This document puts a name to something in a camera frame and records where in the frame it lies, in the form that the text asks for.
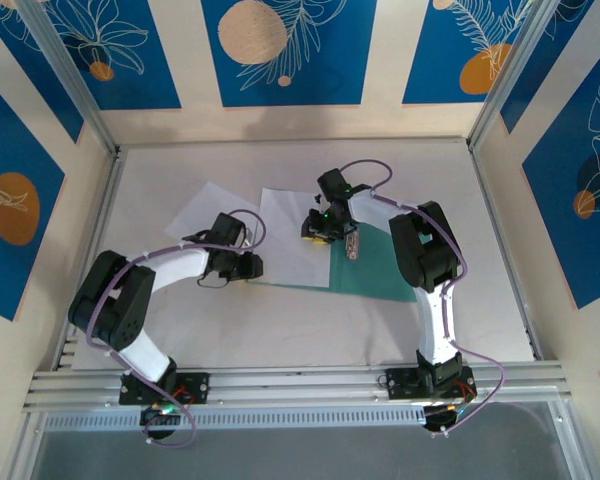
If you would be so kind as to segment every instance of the white paper sheet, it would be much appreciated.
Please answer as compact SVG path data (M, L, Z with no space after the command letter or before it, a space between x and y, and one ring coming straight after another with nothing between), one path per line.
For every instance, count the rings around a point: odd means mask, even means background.
M300 237L302 222L315 208L315 194L262 189L260 216L267 237L257 253L264 261L259 283L328 287L331 247Z
M228 192L214 183L208 182L173 219L165 233L180 240L201 230L211 228L218 213L229 213L244 208L258 213L258 207ZM250 215L239 215L247 228L256 231L257 220Z

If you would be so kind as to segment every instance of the glass panel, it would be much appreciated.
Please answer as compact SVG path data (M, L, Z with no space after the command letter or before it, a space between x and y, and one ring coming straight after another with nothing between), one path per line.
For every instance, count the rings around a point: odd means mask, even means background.
M545 480L570 475L549 408L537 402L489 405L447 439L432 439L420 427L201 429L192 447L170 450L147 445L139 432L45 433L32 478Z

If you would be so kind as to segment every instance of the white wall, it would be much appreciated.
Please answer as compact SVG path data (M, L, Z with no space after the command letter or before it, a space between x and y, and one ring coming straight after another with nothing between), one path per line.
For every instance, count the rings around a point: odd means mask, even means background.
M107 111L104 118L122 144L466 135L481 102L402 105L428 2L378 0L360 106L226 109L201 2L150 0L182 110Z
M71 141L1 40L0 94L65 173L18 315L0 317L1 472L31 375L48 361L65 321L109 161L87 127L78 145Z
M596 0L512 134L498 118L476 153L532 322L565 369L600 463L600 299L576 309L522 171L522 162L599 57L600 0Z

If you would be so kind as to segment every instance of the white table surface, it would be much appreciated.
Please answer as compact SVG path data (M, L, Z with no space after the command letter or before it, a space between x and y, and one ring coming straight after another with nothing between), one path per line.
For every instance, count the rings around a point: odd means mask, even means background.
M165 228L207 183L258 204L262 188L318 193L325 171L359 158L394 169L381 191L443 207L470 266L454 293L460 345L502 361L532 360L523 322L462 140L215 143L131 149L103 250L134 255L172 245ZM359 165L349 183L373 184ZM184 280L151 298L145 328L181 367L277 367L414 362L415 304L235 282L221 290ZM74 369L115 368L81 339Z

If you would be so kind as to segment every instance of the purple cable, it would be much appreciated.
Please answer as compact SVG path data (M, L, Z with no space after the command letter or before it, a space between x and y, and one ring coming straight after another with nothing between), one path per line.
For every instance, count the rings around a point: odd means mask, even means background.
M200 249L200 248L214 248L214 249L217 249L217 250L228 250L228 251L231 251L231 252L241 253L241 252L247 252L247 251L253 250L256 247L259 247L260 245L262 245L262 242L264 241L264 238L267 235L267 226L264 224L264 221L262 220L262 218L260 217L260 215L258 215L255 212L252 212L251 210L245 210L245 209L234 210L229 215L233 215L234 213L248 213L249 215L254 216L256 218L256 220L258 220L258 222L260 223L260 225L262 225L262 235L260 236L260 239L256 243L254 243L253 245L251 245L249 247L244 247L244 248L242 248L242 247L225 247L223 245L214 245L214 244L210 244L210 243L186 243L186 244L182 243L180 245L175 245L173 247L163 248L161 250L156 250L155 252L147 253L145 255L137 257L137 258L129 261L124 267L122 267L120 269L120 271L109 282L109 284L106 286L106 288L102 292L102 295L100 296L100 299L98 300L98 303L96 303L96 306L93 309L93 313L91 314L91 318L89 319L89 324L87 325L87 331L86 331L87 344L89 346L91 346L93 348L96 348L96 349L99 349L99 350L109 350L111 352L111 357L114 360L116 360L120 365L122 365L122 367L125 370L130 370L131 374L134 377L136 377L138 380L140 380L146 386L148 386L149 388L151 388L153 391L155 391L159 395L162 395L164 398L166 398L171 403L173 403L176 407L178 407L178 409L182 412L182 414L185 417L187 417L187 419L189 420L189 423L191 425L191 435L189 436L189 438L187 440L185 440L185 441L183 441L181 443L164 443L164 442L160 442L158 440L154 440L154 439L152 439L152 438L150 438L148 436L149 426L150 425L149 424L145 425L143 433L147 437L147 441L149 443L153 444L153 445L158 445L160 447L168 447L168 448L184 448L184 447L187 447L187 446L191 445L191 443L193 443L193 441L196 438L196 423L195 423L195 419L193 418L193 415L189 412L188 408L186 408L178 400L176 400L176 398L174 396L172 396L171 394L169 394L165 390L161 389L160 387L158 387L156 384L154 384L150 380L147 380L146 378L144 378L142 376L142 374L140 374L139 372L135 371L133 369L133 367L131 365L129 365L118 354L118 352L112 350L107 345L102 345L102 344L94 342L93 341L93 330L95 328L96 320L100 316L100 312L102 311L102 308L104 307L104 304L107 301L107 298L109 298L109 294L114 290L115 286L118 285L118 283L120 282L120 280L122 280L122 278L124 277L124 275L131 268L133 268L135 265L137 265L139 263L142 263L142 262L144 262L146 260L149 260L151 258L160 257L162 255L169 255L171 253L180 252L182 250L194 250L194 249Z
M462 425L464 422L466 422L467 420L469 420L471 417L473 417L476 413L478 413L480 410L482 410L487 405L487 403L489 403L489 401L500 391L500 389L504 385L504 382L506 381L506 378L507 378L507 373L506 373L506 371L504 369L504 365L502 365L502 363L498 362L497 360L495 360L495 359L493 359L491 357L487 357L486 355L482 355L480 353L476 353L476 352L473 352L471 350L467 350L466 348L463 348L460 345L458 345L455 342L455 340L451 340L449 338L450 337L450 334L449 334L449 317L448 317L448 315L449 315L448 314L449 305L447 303L447 299L448 299L448 295L447 294L448 294L449 290L456 283L458 283L460 280L462 280L463 278L465 278L467 276L467 273L469 272L469 266L467 265L466 260L462 256L462 252L460 251L460 247L458 247L458 245L456 244L456 242L453 241L453 239L451 238L451 236L444 230L444 228L442 228L438 222L436 222L433 218L431 218L431 216L427 215L425 212L422 212L422 211L418 210L417 208L410 207L409 205L399 204L395 200L391 200L390 198L383 197L383 196L378 195L376 193L376 189L378 187L381 187L382 185L386 184L393 177L393 170L391 170L391 167L389 165L387 165L385 162L382 162L381 160L375 160L375 159L355 160L353 162L347 163L344 167L342 167L340 169L340 171L343 171L346 168L349 168L350 166L356 165L358 163L375 163L375 164L378 164L378 165L381 165L381 166L385 167L388 170L388 172L389 172L389 175L388 175L388 177L386 179L384 179L382 182L377 183L376 185L374 185L373 187L371 187L371 197L372 198L375 198L376 200L378 200L380 202L384 202L384 203L387 203L387 204L392 205L394 207L397 207L397 208L399 208L401 210L406 210L406 211L415 213L416 215L422 217L427 223L429 223L429 225L431 225L433 228L436 229L436 231L445 240L445 242L447 242L447 244L449 245L449 247L451 247L451 250L453 250L453 253L456 255L456 257L458 257L458 260L460 261L460 265L462 266L462 272L460 273L460 275L458 275L457 278L451 280L447 285L445 285L443 287L443 289L442 289L442 292L441 292L441 294L442 294L442 324L443 324L443 327L444 327L445 337L447 337L447 341L456 350L458 350L458 351L460 351L462 353L465 353L467 355L471 355L473 357L480 358L480 359L485 360L485 361L487 361L489 363L492 363L493 365L495 365L498 368L498 370L500 370L500 381L498 382L498 384L496 385L496 387L491 391L491 393L489 393L489 395L487 395L487 397L475 409L473 409L471 412L469 412L458 423L456 423L455 425L451 426L450 428L448 428L444 432L437 433L437 435L445 435L446 436L449 433L451 433L453 430L455 430L456 428L458 428L460 425Z

